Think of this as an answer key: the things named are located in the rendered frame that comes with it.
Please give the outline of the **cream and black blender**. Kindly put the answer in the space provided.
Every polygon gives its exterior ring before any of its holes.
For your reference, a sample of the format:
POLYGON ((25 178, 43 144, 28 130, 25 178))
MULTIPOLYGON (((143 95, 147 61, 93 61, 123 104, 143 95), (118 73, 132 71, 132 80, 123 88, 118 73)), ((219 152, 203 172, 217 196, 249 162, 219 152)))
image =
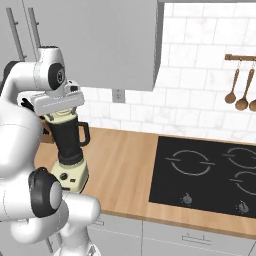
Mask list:
POLYGON ((46 121, 58 149, 58 160, 51 173, 64 191, 81 193, 89 177, 82 148, 90 142, 89 125, 79 122, 78 116, 62 124, 46 121))

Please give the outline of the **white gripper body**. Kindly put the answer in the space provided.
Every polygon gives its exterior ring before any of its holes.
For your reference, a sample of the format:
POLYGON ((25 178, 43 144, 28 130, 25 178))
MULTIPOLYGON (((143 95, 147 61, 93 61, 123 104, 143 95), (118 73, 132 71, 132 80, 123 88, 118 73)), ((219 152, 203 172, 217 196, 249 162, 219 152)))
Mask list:
POLYGON ((84 97, 81 91, 71 92, 62 97, 51 97, 46 93, 37 94, 31 97, 34 112, 38 116, 74 108, 84 104, 84 97))

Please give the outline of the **brown wooden utensil rail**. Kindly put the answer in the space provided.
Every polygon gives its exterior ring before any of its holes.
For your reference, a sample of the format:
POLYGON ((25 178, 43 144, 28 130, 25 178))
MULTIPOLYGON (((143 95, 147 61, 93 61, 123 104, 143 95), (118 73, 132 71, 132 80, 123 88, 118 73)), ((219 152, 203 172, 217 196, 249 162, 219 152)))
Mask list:
POLYGON ((225 54, 225 60, 256 61, 256 56, 225 54))

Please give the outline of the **black hob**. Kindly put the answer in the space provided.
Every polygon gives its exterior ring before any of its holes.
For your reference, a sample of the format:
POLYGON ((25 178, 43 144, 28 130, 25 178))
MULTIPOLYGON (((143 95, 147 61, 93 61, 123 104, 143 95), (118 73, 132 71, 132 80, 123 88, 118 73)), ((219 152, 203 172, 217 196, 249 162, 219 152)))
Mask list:
POLYGON ((256 219, 256 145, 160 136, 149 201, 256 219))

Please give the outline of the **grey wall socket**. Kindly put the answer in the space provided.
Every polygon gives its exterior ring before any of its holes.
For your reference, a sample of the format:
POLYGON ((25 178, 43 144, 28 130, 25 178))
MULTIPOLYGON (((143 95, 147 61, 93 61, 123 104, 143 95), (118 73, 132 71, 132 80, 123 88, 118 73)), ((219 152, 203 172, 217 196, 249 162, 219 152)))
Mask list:
POLYGON ((125 102, 125 91, 122 89, 112 90, 112 101, 114 103, 124 103, 125 102))

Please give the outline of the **cream blender lid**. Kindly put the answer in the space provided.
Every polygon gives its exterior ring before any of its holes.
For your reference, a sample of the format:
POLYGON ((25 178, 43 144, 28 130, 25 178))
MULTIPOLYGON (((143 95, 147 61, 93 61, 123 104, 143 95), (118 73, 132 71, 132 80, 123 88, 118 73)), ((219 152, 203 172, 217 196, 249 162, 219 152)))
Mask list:
POLYGON ((68 112, 55 112, 48 115, 45 115, 44 118, 48 123, 52 124, 62 124, 68 121, 71 121, 77 117, 77 114, 72 114, 68 112))

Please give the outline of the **grey wall cupboard door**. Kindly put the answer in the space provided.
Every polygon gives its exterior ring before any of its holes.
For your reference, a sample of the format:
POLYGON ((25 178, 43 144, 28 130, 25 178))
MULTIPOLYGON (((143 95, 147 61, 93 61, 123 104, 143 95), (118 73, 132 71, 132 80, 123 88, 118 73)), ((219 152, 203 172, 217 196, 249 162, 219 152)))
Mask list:
POLYGON ((24 0, 41 44, 56 45, 66 76, 94 88, 151 91, 161 62, 158 0, 24 0))
POLYGON ((10 61, 35 61, 23 0, 0 0, 0 81, 10 61))

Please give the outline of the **grey drawer front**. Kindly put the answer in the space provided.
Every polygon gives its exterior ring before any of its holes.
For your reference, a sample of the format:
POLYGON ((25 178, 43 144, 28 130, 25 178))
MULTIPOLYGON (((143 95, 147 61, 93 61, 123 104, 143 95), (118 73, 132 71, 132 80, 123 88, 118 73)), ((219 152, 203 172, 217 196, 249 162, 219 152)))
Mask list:
POLYGON ((142 256, 256 256, 252 239, 144 221, 142 256), (182 235, 203 239, 203 243, 182 240, 182 235))
POLYGON ((90 225, 91 229, 119 233, 124 235, 131 235, 136 237, 142 236, 142 221, 132 218, 125 218, 120 216, 113 216, 108 214, 101 214, 98 218, 104 221, 105 225, 102 227, 90 225))

